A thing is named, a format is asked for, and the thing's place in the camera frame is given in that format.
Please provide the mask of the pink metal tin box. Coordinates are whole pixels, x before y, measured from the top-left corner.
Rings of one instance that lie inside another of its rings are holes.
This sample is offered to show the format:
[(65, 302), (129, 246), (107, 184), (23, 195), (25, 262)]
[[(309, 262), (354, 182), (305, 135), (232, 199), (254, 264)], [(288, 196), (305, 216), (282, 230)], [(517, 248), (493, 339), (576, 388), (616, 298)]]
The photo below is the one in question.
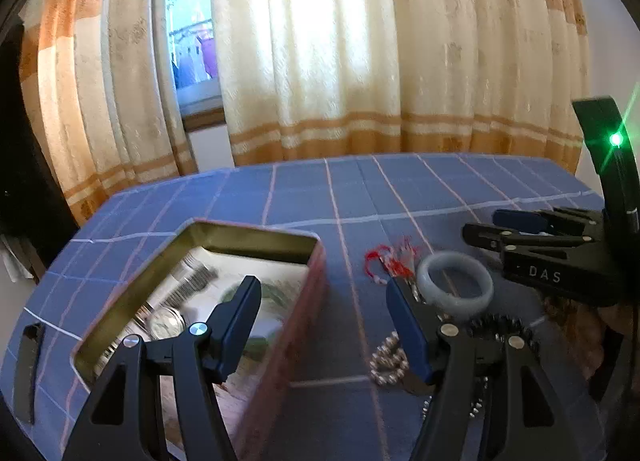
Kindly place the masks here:
[[(96, 317), (96, 321), (75, 348), (74, 369), (90, 395), (103, 371), (95, 374), (93, 368), (104, 349), (117, 339), (157, 282), (163, 280), (194, 247), (205, 247), (214, 253), (306, 265), (309, 268), (302, 291), (285, 320), (280, 337), (267, 360), (264, 374), (235, 434), (230, 435), (227, 429), (236, 454), (233, 460), (255, 460), (280, 413), (296, 359), (326, 291), (326, 251), (314, 233), (204, 220), (184, 223), (176, 236), (143, 264)], [(166, 444), (171, 455), (168, 460), (189, 460), (184, 455), (174, 382), (167, 375), (160, 379), (160, 403)]]

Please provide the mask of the cream orange curtain left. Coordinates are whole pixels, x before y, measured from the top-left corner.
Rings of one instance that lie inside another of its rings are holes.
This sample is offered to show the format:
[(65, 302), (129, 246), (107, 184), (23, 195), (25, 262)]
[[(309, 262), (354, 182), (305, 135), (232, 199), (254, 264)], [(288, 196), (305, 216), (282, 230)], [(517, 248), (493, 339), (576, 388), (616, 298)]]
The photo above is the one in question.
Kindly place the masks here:
[(167, 0), (27, 0), (20, 82), (78, 224), (116, 192), (196, 171), (172, 71)]

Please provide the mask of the paper leaflet in tin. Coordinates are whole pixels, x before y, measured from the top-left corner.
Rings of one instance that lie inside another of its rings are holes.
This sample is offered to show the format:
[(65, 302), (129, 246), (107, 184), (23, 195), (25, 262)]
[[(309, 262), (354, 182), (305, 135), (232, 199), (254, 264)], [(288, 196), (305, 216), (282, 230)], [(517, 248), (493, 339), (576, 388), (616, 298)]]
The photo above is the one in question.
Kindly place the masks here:
[[(182, 316), (186, 319), (186, 327), (194, 322), (206, 320), (215, 306), (230, 301), (244, 277), (254, 276), (262, 285), (262, 302), (260, 302), (239, 366), (227, 377), (226, 382), (214, 387), (224, 425), (229, 434), (234, 435), (264, 374), (267, 360), (280, 337), (285, 320), (291, 314), (302, 291), (309, 268), (306, 265), (269, 261), (269, 259), (214, 253), (206, 250), (205, 247), (194, 247), (186, 253), (188, 254), (192, 254), (195, 259), (208, 266), (213, 266), (218, 276), (180, 308)], [(172, 274), (178, 269), (181, 261), (163, 280), (157, 282), (145, 302), (151, 304), (160, 302), (177, 285), (177, 280), (172, 277)], [(134, 317), (131, 317), (117, 339), (104, 349), (93, 368), (95, 374), (100, 374), (104, 369), (119, 341), (126, 335), (134, 333), (141, 335), (146, 342), (153, 341), (134, 323)]]

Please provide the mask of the window with outdoor view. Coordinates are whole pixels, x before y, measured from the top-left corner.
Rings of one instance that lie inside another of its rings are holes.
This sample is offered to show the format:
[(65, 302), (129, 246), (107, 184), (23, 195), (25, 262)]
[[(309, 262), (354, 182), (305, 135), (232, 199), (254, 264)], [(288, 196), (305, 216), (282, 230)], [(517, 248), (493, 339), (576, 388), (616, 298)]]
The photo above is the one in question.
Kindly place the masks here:
[(167, 0), (168, 44), (183, 117), (221, 106), (213, 0)]

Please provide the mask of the cream orange curtain right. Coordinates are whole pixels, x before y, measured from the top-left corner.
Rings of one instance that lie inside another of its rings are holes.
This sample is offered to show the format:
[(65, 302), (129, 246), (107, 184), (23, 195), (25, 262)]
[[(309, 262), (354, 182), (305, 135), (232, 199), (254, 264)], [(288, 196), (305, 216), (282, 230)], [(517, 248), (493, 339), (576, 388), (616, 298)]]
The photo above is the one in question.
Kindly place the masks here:
[(233, 160), (542, 157), (575, 171), (582, 0), (213, 0)]

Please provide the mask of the silver wrist watch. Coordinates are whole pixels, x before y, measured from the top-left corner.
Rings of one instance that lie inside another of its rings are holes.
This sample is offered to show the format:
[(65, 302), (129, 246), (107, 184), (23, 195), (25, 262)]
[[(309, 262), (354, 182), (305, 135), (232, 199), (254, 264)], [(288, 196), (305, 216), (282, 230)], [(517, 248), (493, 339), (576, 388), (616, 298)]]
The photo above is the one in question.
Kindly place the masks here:
[(202, 263), (192, 254), (186, 255), (172, 274), (177, 280), (177, 285), (160, 302), (145, 302), (134, 316), (134, 323), (153, 340), (177, 337), (186, 329), (186, 319), (182, 316), (180, 308), (196, 293), (203, 291), (217, 276), (217, 270), (213, 266)]

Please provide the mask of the blue plaid tablecloth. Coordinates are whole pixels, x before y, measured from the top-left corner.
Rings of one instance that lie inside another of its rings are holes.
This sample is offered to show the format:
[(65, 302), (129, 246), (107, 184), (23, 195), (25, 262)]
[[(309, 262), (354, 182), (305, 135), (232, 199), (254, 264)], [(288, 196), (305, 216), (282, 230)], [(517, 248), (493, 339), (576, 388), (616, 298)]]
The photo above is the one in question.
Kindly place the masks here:
[(461, 229), (498, 208), (597, 209), (601, 198), (535, 158), (380, 155), (215, 170), (117, 194), (70, 240), (26, 303), (41, 322), (36, 417), (23, 433), (61, 458), (86, 400), (70, 354), (122, 281), (192, 218), (315, 233), (326, 250), (326, 300), (305, 347), (268, 460), (403, 460), (421, 400), (379, 389), (368, 354), (392, 329), (384, 289), (364, 262), (380, 244), (463, 251)]

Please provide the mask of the pale jade bangle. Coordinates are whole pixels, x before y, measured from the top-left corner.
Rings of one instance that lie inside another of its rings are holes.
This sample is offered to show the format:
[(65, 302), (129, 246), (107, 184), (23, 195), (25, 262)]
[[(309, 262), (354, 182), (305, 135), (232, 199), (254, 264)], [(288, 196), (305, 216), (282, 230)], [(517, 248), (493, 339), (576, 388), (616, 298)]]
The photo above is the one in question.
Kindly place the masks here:
[[(454, 288), (444, 289), (435, 278), (435, 271), (454, 270), (472, 280), (480, 293), (463, 296)], [(486, 311), (494, 298), (495, 287), (488, 269), (472, 256), (456, 251), (440, 251), (422, 259), (416, 270), (416, 288), (427, 304), (433, 305), (457, 320), (470, 320)]]

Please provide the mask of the black flat object on table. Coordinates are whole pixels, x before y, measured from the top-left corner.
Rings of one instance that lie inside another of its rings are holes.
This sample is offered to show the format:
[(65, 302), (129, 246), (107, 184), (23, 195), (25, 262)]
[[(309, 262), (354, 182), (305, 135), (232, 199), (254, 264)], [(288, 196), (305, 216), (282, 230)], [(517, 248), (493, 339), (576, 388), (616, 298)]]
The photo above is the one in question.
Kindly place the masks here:
[(26, 325), (18, 349), (13, 385), (14, 415), (22, 422), (35, 423), (37, 368), (44, 336), (41, 322)]

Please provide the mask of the cream orange curtain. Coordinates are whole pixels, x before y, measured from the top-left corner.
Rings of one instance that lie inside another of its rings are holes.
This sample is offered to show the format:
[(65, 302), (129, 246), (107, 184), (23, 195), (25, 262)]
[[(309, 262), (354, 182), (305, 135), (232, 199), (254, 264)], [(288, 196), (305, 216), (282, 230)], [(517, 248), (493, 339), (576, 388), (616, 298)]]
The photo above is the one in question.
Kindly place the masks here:
[(575, 171), (582, 0), (213, 0), (233, 160), (542, 157)]
[(167, 0), (27, 0), (20, 82), (78, 224), (116, 192), (196, 171), (172, 71)]

